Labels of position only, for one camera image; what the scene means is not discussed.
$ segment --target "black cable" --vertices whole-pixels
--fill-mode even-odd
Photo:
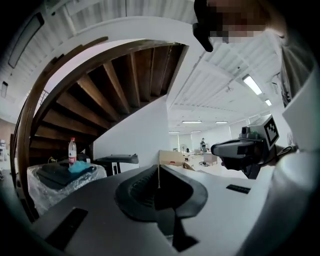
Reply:
[[[261,165],[261,166],[264,166],[264,165],[272,162],[274,159],[278,159],[280,156],[287,154],[287,153],[290,152],[292,149],[293,149],[292,146],[287,146],[287,147],[285,147],[284,149],[282,149],[282,150],[280,151],[280,152],[282,152],[282,153],[277,154],[277,148],[276,148],[276,146],[274,146],[275,156],[274,156],[273,158],[271,158],[269,161],[264,162],[264,163],[262,163],[262,164],[260,164],[260,165]]]
[[[207,162],[205,162],[205,161],[199,162],[199,165],[204,166],[204,167],[210,166],[210,165],[209,165]]]

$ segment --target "black slot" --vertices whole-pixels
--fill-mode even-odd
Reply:
[[[180,253],[197,243],[198,241],[194,237],[186,234],[181,223],[181,219],[176,217],[174,222],[172,246]]]
[[[88,211],[86,210],[79,208],[73,209],[45,241],[63,251],[87,214]]]
[[[251,188],[230,184],[229,186],[226,187],[226,189],[248,194]]]
[[[118,174],[120,174],[121,170],[120,170],[120,163],[119,162],[116,163],[116,168],[118,170]]]

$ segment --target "spiral staircase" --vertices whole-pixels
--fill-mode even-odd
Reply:
[[[38,77],[21,110],[10,160],[15,183],[17,157],[31,221],[38,214],[28,193],[27,168],[45,164],[50,157],[66,157],[71,137],[76,139],[78,153],[86,149],[93,158],[91,146],[97,138],[169,92],[184,55],[185,45],[154,40],[133,41],[105,50],[64,77],[36,112],[49,78],[74,56],[105,40],[103,37],[80,45],[53,59]]]

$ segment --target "ceiling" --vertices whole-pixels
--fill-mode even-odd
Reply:
[[[204,52],[191,33],[196,21],[192,0],[47,0],[36,12],[41,12],[45,23],[16,67],[11,68],[8,59],[28,20],[0,60],[0,83],[9,84],[6,98],[0,97],[0,118],[9,122],[17,120],[26,94],[54,57],[102,36],[109,41],[147,38],[189,46],[167,101],[170,130],[208,130],[215,121],[235,122],[265,110],[265,99],[273,104],[281,101],[277,85],[272,84],[279,83],[277,39],[264,32],[241,43],[216,40],[214,51]],[[257,82],[262,95],[242,82],[246,74]],[[182,125],[183,120],[199,119],[203,123]]]
[[[168,110],[169,130],[189,133],[229,124],[268,110],[265,100],[281,102],[281,53],[270,32],[241,42],[213,41],[213,52],[205,52]],[[243,81],[251,75],[262,90],[256,95]],[[202,121],[184,124],[182,121]]]
[[[41,13],[44,25],[28,42],[16,67],[12,68],[8,65],[12,50],[23,28],[37,12]],[[141,29],[139,25],[130,28],[130,31],[111,29],[114,23],[124,23],[124,21],[129,28],[131,26],[129,23],[134,24],[134,18],[139,17],[145,17],[145,20],[148,17],[160,17],[165,18],[164,22],[174,20],[188,25],[196,20],[192,0],[43,1],[43,4],[21,25],[0,59],[0,84],[3,81],[9,84],[6,98],[0,97],[0,118],[16,122],[26,94],[43,68],[54,57],[66,54],[80,44],[87,44],[103,36],[108,36],[109,41],[137,38],[161,40],[159,37],[163,31],[157,31],[156,25],[153,25],[153,31],[142,31],[142,33],[139,31]],[[143,32],[150,36],[139,36]]]

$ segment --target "water bottle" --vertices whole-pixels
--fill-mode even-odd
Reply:
[[[72,137],[69,143],[69,166],[72,166],[77,161],[77,146],[75,138]]]

